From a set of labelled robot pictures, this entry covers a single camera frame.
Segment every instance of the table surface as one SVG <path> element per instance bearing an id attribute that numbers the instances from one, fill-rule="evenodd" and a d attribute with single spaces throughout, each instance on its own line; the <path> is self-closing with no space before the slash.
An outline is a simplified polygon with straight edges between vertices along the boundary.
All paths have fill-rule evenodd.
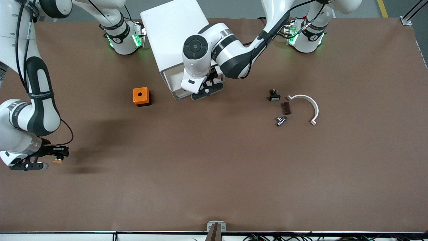
<path id="1" fill-rule="evenodd" d="M 223 21 L 242 42 L 260 20 Z M 0 231 L 425 231 L 428 71 L 396 18 L 333 19 L 317 51 L 276 38 L 247 79 L 175 101 L 150 48 L 121 56 L 96 23 L 36 25 L 70 157 L 46 171 L 0 165 Z M 147 86 L 154 104 L 136 107 Z M 280 102 L 270 89 L 320 107 Z M 9 72 L 0 101 L 27 99 Z M 69 139 L 65 126 L 48 137 Z"/>

